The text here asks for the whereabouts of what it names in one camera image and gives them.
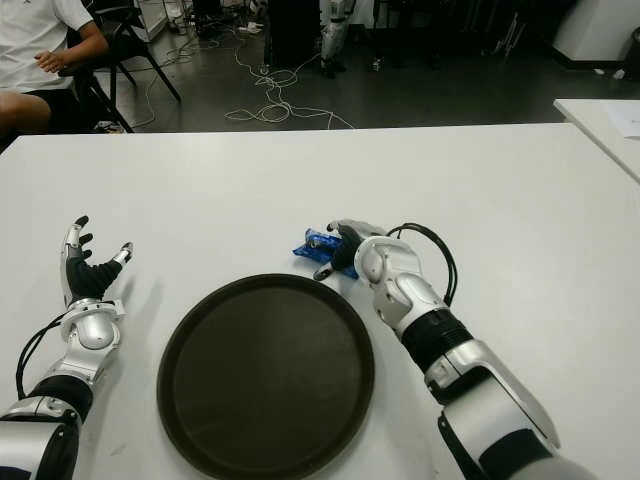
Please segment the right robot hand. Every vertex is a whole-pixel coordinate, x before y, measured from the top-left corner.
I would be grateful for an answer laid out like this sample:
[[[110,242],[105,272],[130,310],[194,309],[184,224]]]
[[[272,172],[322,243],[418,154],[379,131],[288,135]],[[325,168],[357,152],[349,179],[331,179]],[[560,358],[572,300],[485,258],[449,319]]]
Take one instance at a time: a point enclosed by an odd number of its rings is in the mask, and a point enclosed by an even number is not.
[[[372,236],[384,236],[386,231],[379,226],[365,221],[353,219],[333,220],[327,225],[328,232],[336,232],[341,238],[341,244],[332,254],[331,259],[318,268],[313,279],[326,280],[334,272],[344,272],[354,266],[354,258],[361,243]]]

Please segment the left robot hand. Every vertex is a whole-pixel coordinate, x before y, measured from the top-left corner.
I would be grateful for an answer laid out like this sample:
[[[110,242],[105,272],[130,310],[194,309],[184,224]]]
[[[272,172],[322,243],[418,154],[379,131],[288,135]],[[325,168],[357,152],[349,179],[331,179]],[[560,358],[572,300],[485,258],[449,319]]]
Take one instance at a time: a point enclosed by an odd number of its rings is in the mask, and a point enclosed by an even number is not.
[[[91,265],[92,251],[84,246],[93,240],[91,233],[82,234],[89,217],[77,218],[68,228],[61,247],[60,276],[65,305],[86,299],[101,301],[126,264],[133,258],[133,243],[125,243],[108,261]]]

